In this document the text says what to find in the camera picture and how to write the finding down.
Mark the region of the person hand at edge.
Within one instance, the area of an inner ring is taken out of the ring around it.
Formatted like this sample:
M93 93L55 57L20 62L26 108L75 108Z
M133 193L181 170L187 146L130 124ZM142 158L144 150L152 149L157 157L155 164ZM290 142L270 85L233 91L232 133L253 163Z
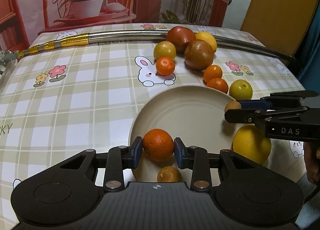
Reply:
M319 145L304 142L304 162L310 183L319 183Z

